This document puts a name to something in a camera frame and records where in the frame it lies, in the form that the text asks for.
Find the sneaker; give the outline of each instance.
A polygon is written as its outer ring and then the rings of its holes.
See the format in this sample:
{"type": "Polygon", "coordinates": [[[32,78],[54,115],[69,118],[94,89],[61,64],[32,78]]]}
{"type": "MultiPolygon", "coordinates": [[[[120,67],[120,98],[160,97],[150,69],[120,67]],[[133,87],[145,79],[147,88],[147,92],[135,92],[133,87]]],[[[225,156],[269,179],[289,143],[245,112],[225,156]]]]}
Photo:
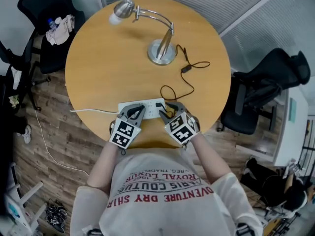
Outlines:
{"type": "Polygon", "coordinates": [[[251,170],[250,170],[249,168],[246,168],[246,169],[244,170],[243,175],[245,175],[245,174],[250,174],[251,178],[256,179],[255,176],[254,176],[254,174],[251,172],[251,170]]]}
{"type": "Polygon", "coordinates": [[[251,156],[249,157],[249,159],[245,162],[245,167],[247,167],[248,162],[251,161],[252,159],[255,159],[255,157],[254,157],[253,155],[251,155],[251,156]]]}
{"type": "Polygon", "coordinates": [[[22,135],[26,144],[29,144],[31,142],[31,132],[31,126],[27,125],[25,128],[25,133],[22,135]]]}

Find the black cable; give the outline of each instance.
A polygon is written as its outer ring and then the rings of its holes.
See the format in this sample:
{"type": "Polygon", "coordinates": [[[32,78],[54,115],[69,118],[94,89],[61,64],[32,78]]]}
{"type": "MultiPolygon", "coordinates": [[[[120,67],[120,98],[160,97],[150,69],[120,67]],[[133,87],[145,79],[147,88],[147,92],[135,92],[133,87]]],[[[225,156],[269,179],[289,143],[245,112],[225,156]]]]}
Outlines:
{"type": "Polygon", "coordinates": [[[175,116],[175,112],[172,112],[172,111],[167,111],[166,108],[163,106],[163,104],[161,104],[161,106],[163,107],[164,111],[166,113],[171,113],[171,118],[173,118],[175,116]]]}
{"type": "Polygon", "coordinates": [[[200,62],[197,62],[197,63],[195,63],[195,64],[191,64],[190,61],[189,61],[189,59],[188,59],[188,55],[187,55],[187,50],[186,50],[186,48],[185,48],[185,47],[182,48],[181,45],[176,45],[176,55],[175,55],[175,56],[177,56],[177,54],[178,54],[178,47],[179,47],[179,48],[182,50],[182,52],[184,53],[185,59],[186,59],[187,63],[188,63],[189,65],[191,65],[192,67],[194,67],[194,68],[206,68],[206,67],[208,67],[208,66],[210,65],[210,62],[209,62],[209,61],[200,61],[200,62]]]}
{"type": "Polygon", "coordinates": [[[188,59],[188,55],[187,55],[187,50],[186,50],[186,48],[182,48],[180,45],[176,45],[176,56],[177,56],[177,54],[178,54],[178,47],[179,47],[179,48],[182,50],[182,52],[184,53],[185,60],[186,60],[187,63],[189,64],[189,65],[187,65],[187,66],[185,66],[184,68],[181,69],[181,77],[182,77],[183,81],[184,81],[187,85],[189,85],[189,86],[192,88],[192,91],[190,91],[189,93],[186,93],[186,94],[184,94],[184,95],[181,95],[181,96],[177,97],[176,92],[174,91],[174,89],[173,89],[172,87],[170,87],[169,85],[164,85],[164,86],[161,87],[161,89],[160,89],[160,91],[159,91],[160,94],[161,94],[161,97],[162,97],[164,100],[169,100],[169,101],[175,100],[175,101],[177,101],[178,99],[181,99],[181,98],[183,98],[183,97],[185,97],[185,96],[188,96],[188,95],[192,94],[192,93],[195,91],[195,88],[192,86],[192,84],[190,84],[187,80],[185,80],[185,79],[183,78],[183,73],[187,73],[189,70],[191,70],[192,67],[194,67],[194,68],[206,68],[206,67],[210,66],[210,62],[208,62],[208,61],[200,61],[200,62],[191,64],[190,61],[189,61],[189,59],[188,59]],[[173,91],[173,93],[174,93],[174,98],[171,98],[171,99],[165,98],[165,97],[163,96],[163,93],[162,93],[163,88],[169,88],[169,89],[171,89],[171,90],[173,91]]]}

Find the lamp head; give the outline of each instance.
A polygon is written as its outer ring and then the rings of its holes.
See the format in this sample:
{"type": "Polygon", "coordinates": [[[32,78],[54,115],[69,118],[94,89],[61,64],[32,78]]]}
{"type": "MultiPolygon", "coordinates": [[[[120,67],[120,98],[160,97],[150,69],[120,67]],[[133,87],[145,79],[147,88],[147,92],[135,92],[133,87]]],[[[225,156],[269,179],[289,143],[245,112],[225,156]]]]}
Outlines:
{"type": "Polygon", "coordinates": [[[109,22],[113,25],[119,24],[122,19],[130,17],[134,10],[132,0],[122,0],[114,7],[114,13],[110,15],[109,22]]]}

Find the wooden floor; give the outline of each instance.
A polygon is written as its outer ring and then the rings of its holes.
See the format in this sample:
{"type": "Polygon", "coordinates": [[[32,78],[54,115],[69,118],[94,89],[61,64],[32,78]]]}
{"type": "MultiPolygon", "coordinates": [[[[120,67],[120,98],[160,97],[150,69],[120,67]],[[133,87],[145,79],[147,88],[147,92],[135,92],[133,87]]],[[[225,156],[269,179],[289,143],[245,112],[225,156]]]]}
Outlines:
{"type": "MultiPolygon", "coordinates": [[[[43,83],[33,88],[35,101],[42,108],[41,112],[37,114],[43,127],[47,147],[58,162],[89,172],[105,141],[92,133],[75,113],[69,111],[72,106],[65,87],[64,71],[49,76],[51,77],[50,83],[43,83]]],[[[25,103],[27,106],[20,110],[19,115],[26,116],[31,125],[32,140],[30,144],[26,145],[23,137],[16,136],[15,139],[14,158],[17,164],[17,179],[21,184],[20,190],[22,194],[25,194],[31,187],[42,181],[44,186],[27,202],[27,208],[36,212],[49,199],[58,199],[69,211],[66,224],[66,234],[68,235],[75,193],[79,186],[85,184],[87,176],[84,173],[60,167],[53,162],[45,149],[35,111],[28,99],[25,99],[25,103]]],[[[218,123],[206,132],[205,136],[212,147],[226,160],[232,171],[240,176],[244,169],[244,162],[249,156],[238,151],[235,148],[236,144],[246,143],[259,146],[259,143],[263,142],[265,149],[274,149],[281,119],[282,117],[279,115],[274,133],[264,131],[268,122],[262,118],[255,136],[240,135],[230,130],[218,133],[216,132],[218,123]]],[[[188,150],[198,172],[205,177],[192,147],[188,146],[188,150]]],[[[249,190],[247,190],[247,194],[249,201],[254,204],[257,195],[249,190]]],[[[42,232],[46,232],[47,235],[58,234],[43,218],[44,216],[40,219],[42,232]]]]}

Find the cloth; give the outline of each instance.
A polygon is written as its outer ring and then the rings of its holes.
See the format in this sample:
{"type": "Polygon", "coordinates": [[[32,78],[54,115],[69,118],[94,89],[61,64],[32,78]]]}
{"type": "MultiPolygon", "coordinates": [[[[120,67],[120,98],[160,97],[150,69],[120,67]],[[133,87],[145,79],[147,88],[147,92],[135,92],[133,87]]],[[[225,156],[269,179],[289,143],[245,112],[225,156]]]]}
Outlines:
{"type": "Polygon", "coordinates": [[[74,29],[74,16],[67,15],[64,19],[56,19],[58,27],[56,29],[50,29],[46,32],[46,38],[51,45],[61,45],[67,41],[70,32],[74,29]]]}
{"type": "Polygon", "coordinates": [[[234,236],[239,223],[262,235],[236,176],[229,173],[208,185],[184,154],[183,149],[128,149],[114,169],[109,196],[78,188],[70,235],[84,235],[92,226],[105,236],[234,236]]]}
{"type": "Polygon", "coordinates": [[[241,183],[249,189],[262,196],[262,201],[269,207],[275,207],[285,201],[284,187],[285,179],[278,174],[260,164],[253,158],[246,164],[254,178],[250,174],[245,174],[241,178],[241,183]]]}
{"type": "Polygon", "coordinates": [[[13,75],[13,89],[16,90],[19,86],[20,79],[22,76],[22,71],[16,70],[13,66],[11,67],[12,75],[13,75]]]}

